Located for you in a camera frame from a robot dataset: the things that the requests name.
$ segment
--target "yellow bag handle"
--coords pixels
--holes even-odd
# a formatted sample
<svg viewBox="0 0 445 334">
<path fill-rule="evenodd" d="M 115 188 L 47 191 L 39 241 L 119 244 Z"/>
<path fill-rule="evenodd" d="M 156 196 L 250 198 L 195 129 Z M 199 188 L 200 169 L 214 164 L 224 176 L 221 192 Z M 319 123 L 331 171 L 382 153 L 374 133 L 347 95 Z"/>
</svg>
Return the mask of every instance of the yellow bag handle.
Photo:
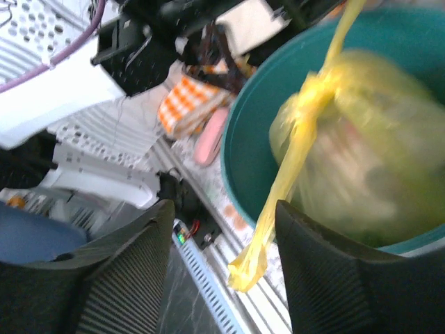
<svg viewBox="0 0 445 334">
<path fill-rule="evenodd" d="M 350 0 L 346 4 L 345 13 L 327 51 L 325 65 L 340 54 L 344 38 L 365 3 L 366 0 Z M 294 125 L 289 148 L 259 215 L 252 242 L 228 266 L 229 285 L 235 290 L 248 291 L 266 272 L 267 250 L 275 238 L 277 201 L 288 197 L 316 139 L 317 118 L 335 94 L 335 87 L 325 79 L 315 74 L 308 74 L 300 93 L 289 101 L 289 108 L 294 111 L 291 115 Z"/>
</svg>

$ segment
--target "white plastic part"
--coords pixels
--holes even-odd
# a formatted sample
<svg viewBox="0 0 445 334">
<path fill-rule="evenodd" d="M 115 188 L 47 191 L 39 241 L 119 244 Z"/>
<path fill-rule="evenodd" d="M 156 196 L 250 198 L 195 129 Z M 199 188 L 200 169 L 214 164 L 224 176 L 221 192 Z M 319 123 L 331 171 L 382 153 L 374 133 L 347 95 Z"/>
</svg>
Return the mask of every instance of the white plastic part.
<svg viewBox="0 0 445 334">
<path fill-rule="evenodd" d="M 216 23 L 227 27 L 227 42 L 234 56 L 257 47 L 288 24 L 281 17 L 274 19 L 264 0 L 245 0 L 221 15 Z"/>
<path fill-rule="evenodd" d="M 132 98 L 97 104 L 48 130 L 59 141 L 104 161 L 149 170 L 144 156 L 163 133 L 156 111 L 167 94 L 158 86 Z"/>
<path fill-rule="evenodd" d="M 82 191 L 139 209 L 158 200 L 159 179 L 153 172 L 110 164 L 66 144 L 55 147 L 53 161 L 58 168 L 48 172 L 40 187 Z"/>
<path fill-rule="evenodd" d="M 0 146 L 11 149 L 51 123 L 124 95 L 108 74 L 90 64 L 97 39 L 54 70 L 0 95 Z"/>
</svg>

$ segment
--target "teal bucket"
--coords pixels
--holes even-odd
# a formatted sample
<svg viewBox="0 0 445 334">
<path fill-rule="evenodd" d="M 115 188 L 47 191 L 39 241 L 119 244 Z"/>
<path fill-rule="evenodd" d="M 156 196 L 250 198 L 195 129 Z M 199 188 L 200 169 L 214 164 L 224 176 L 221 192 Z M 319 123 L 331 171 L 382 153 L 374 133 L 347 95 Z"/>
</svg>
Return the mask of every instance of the teal bucket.
<svg viewBox="0 0 445 334">
<path fill-rule="evenodd" d="M 222 142 L 222 178 L 239 214 L 252 227 L 278 171 L 269 127 L 278 109 L 299 91 L 309 71 L 323 64 L 337 22 L 321 24 L 278 49 L 247 82 L 232 107 Z M 445 12 L 382 8 L 362 13 L 344 47 L 374 51 L 427 85 L 445 103 Z M 445 237 L 445 224 L 413 239 L 381 248 L 402 254 Z"/>
</svg>

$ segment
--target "blue surface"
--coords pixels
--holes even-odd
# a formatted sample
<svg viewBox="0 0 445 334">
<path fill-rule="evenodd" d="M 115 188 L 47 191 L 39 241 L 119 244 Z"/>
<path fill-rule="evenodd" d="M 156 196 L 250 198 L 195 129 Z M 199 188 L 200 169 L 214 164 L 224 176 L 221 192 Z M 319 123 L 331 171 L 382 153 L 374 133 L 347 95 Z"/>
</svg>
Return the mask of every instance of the blue surface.
<svg viewBox="0 0 445 334">
<path fill-rule="evenodd" d="M 66 223 L 8 207 L 0 202 L 0 261 L 51 261 L 86 244 L 86 233 Z"/>
<path fill-rule="evenodd" d="M 320 70 L 336 26 L 337 22 L 315 26 L 277 50 L 245 85 L 231 110 L 222 142 L 222 178 L 235 208 L 252 227 L 278 170 L 270 151 L 270 125 L 307 73 Z M 345 48 L 385 56 L 445 102 L 443 11 L 406 7 L 362 13 L 346 36 Z M 405 253 L 442 237 L 445 227 L 383 249 Z"/>
</svg>

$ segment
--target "white perforated panel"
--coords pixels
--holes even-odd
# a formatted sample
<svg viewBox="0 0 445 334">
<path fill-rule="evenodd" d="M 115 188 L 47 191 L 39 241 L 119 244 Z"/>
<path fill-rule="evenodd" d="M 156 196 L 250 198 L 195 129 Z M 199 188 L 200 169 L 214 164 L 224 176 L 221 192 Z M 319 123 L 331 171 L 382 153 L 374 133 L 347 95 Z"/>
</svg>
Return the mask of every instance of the white perforated panel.
<svg viewBox="0 0 445 334">
<path fill-rule="evenodd" d="M 0 2 L 0 84 L 47 63 L 89 25 L 89 0 L 3 0 Z M 109 1 L 103 22 L 115 17 Z"/>
<path fill-rule="evenodd" d="M 148 152 L 163 133 L 156 112 L 167 93 L 158 87 L 131 99 L 104 102 L 57 122 L 49 131 L 104 161 L 153 171 Z"/>
</svg>

